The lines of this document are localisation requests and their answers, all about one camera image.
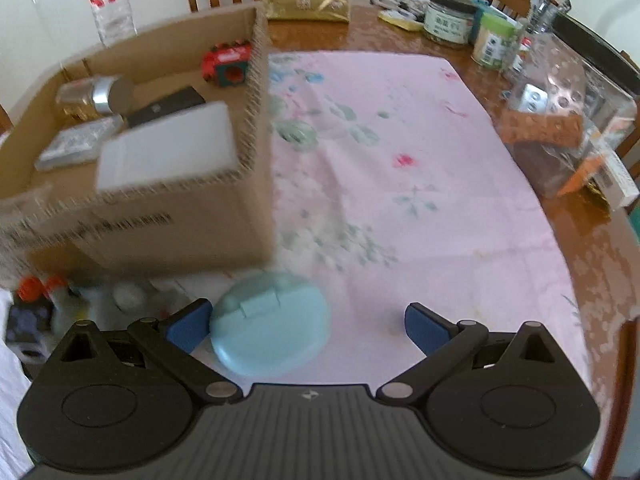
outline green container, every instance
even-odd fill
[[[473,59],[487,68],[500,70],[502,59],[516,33],[516,26],[500,16],[484,13],[474,47]]]

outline gold bag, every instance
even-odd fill
[[[262,0],[269,20],[349,23],[351,0]]]

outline cardboard box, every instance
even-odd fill
[[[185,16],[64,64],[41,83],[0,148],[0,285],[26,269],[71,278],[162,275],[261,264],[273,247],[268,118],[268,36],[260,4]],[[247,83],[203,81],[202,56],[217,43],[248,39]],[[34,170],[62,128],[58,87],[89,75],[128,76],[140,108],[192,85],[226,102],[241,169],[96,194],[96,164]]]

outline red toy block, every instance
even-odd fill
[[[236,41],[235,44],[217,44],[202,59],[202,77],[213,81],[220,88],[244,83],[251,57],[251,44]]]

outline small bottle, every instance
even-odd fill
[[[95,26],[104,46],[136,34],[129,0],[89,0]]]
[[[55,307],[51,317],[51,331],[55,339],[60,340],[73,323],[90,318],[91,305],[84,298],[71,293],[68,283],[61,276],[50,276],[45,288]]]
[[[502,74],[512,83],[515,84],[518,80],[535,36],[543,34],[551,28],[551,23],[557,12],[558,8],[553,6],[551,0],[541,0],[537,6],[531,9],[529,21],[513,41],[511,51],[505,56],[502,64]]]

